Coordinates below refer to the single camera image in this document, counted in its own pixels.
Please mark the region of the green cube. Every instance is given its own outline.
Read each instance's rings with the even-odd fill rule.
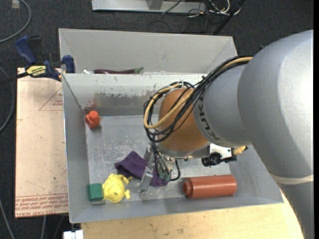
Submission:
[[[88,185],[88,197],[90,202],[97,202],[104,199],[103,187],[101,183]]]

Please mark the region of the dark red object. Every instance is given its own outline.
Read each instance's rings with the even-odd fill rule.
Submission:
[[[237,191],[233,175],[214,175],[187,178],[183,191],[188,198],[231,196]]]
[[[128,69],[124,71],[114,71],[110,69],[96,69],[94,70],[95,74],[135,74],[135,69]]]
[[[100,116],[97,111],[90,111],[87,115],[85,115],[85,122],[89,126],[90,129],[93,129],[100,125]]]

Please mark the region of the wooden board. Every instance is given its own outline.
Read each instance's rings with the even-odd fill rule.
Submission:
[[[303,239],[297,218],[283,204],[189,214],[82,223],[85,239]]]
[[[62,83],[17,81],[15,217],[68,212]]]

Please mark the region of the orange toy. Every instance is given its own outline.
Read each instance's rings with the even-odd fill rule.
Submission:
[[[85,115],[85,122],[89,126],[90,129],[93,129],[100,125],[100,116],[97,111],[90,111],[87,115]]]

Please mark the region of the yellow toy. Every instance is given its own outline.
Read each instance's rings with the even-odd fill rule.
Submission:
[[[111,173],[108,179],[103,184],[103,193],[104,193],[104,200],[109,200],[112,203],[120,202],[124,196],[129,199],[130,191],[125,191],[125,184],[128,185],[130,178],[126,178],[124,175],[121,174],[113,174]]]

